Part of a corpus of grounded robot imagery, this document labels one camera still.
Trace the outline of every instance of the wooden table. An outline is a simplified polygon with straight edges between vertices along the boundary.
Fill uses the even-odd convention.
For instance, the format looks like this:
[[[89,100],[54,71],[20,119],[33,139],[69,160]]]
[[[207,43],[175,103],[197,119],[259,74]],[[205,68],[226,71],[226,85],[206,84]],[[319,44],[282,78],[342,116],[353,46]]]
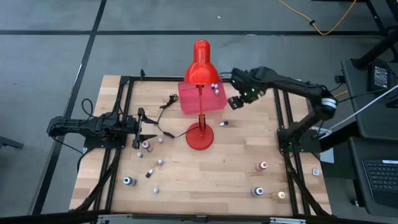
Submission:
[[[112,110],[119,80],[120,76],[104,76],[96,102],[96,116]],[[237,91],[230,84],[226,83],[224,86],[227,97],[237,95]],[[168,102],[171,93],[178,94],[177,82],[136,81],[129,114],[136,115],[137,109],[143,107],[149,118],[157,119],[161,112],[159,106]],[[290,102],[295,120],[308,114],[304,98],[291,95]],[[164,142],[159,143],[158,138],[150,139],[153,148],[151,153],[142,147],[139,150],[133,149],[133,135],[129,135],[126,148],[121,153],[111,212],[292,215],[284,159],[278,152],[274,92],[267,91],[260,100],[239,110],[233,111],[227,105],[224,110],[205,114],[206,123],[213,129],[215,138],[210,148],[204,151],[191,149],[185,136],[176,139],[163,136],[153,124],[143,125],[142,133],[158,134]],[[229,125],[220,127],[218,124],[225,120],[229,121]],[[178,101],[165,110],[160,127],[178,135],[197,121],[197,114],[182,113]],[[137,157],[137,152],[144,156]],[[309,153],[300,155],[309,191],[330,213],[319,161]],[[97,184],[103,156],[104,149],[95,149],[82,160],[70,208],[79,206]],[[157,165],[159,159],[164,161],[162,166]],[[268,168],[264,172],[256,172],[254,167],[261,161],[266,161]],[[155,171],[147,179],[145,174],[151,168]],[[313,168],[319,169],[319,176],[312,175]],[[124,185],[123,178],[126,176],[137,179],[137,185]],[[250,191],[255,187],[262,187],[264,195],[253,197]],[[154,188],[159,188],[160,192],[155,194]],[[108,187],[105,186],[100,208],[104,208],[107,191]],[[287,198],[281,202],[271,199],[270,193],[277,191],[284,191]],[[296,195],[299,210],[303,213],[298,187]]]

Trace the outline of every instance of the white cable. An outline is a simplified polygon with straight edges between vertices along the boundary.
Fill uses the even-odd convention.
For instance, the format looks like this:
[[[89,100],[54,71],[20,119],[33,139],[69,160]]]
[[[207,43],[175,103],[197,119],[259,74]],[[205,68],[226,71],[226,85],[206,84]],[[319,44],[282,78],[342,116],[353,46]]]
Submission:
[[[380,100],[381,98],[383,98],[384,96],[386,96],[387,94],[389,94],[392,90],[395,90],[398,87],[398,85],[392,87],[391,89],[389,89],[387,92],[383,93],[382,95],[380,95],[379,97],[377,97],[376,99],[374,99],[372,102],[368,103],[366,106],[362,107],[360,110],[358,110],[357,112],[355,112],[354,114],[352,114],[351,116],[349,116],[348,118],[340,121],[339,123],[333,125],[331,128],[327,129],[325,132],[331,131],[333,128],[343,124],[344,122],[346,122],[347,120],[349,120],[350,118],[352,118],[353,116],[359,114],[360,112],[362,112],[363,110],[365,110],[368,106],[372,105],[374,102],[376,102],[377,100]]]

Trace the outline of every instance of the keyboard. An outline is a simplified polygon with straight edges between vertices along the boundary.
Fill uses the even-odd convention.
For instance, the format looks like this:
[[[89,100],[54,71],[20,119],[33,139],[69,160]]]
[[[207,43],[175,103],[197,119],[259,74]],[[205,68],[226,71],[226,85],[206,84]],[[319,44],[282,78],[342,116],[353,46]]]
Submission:
[[[398,208],[398,161],[362,161],[373,200]]]

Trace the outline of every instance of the small label sticker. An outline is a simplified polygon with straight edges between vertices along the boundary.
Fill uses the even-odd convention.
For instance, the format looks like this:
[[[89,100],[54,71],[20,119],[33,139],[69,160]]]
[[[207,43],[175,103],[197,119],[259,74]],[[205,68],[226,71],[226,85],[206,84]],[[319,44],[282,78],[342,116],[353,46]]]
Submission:
[[[383,163],[398,164],[398,161],[383,161]]]
[[[318,169],[312,169],[312,175],[319,175]]]

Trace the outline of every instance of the lamp shade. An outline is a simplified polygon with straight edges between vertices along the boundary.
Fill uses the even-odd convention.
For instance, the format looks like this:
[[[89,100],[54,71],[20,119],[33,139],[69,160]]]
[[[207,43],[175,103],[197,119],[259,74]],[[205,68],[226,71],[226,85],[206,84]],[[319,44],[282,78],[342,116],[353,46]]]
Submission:
[[[197,40],[193,45],[193,62],[185,72],[184,81],[194,85],[207,85],[219,82],[218,72],[210,62],[210,44],[207,40]]]

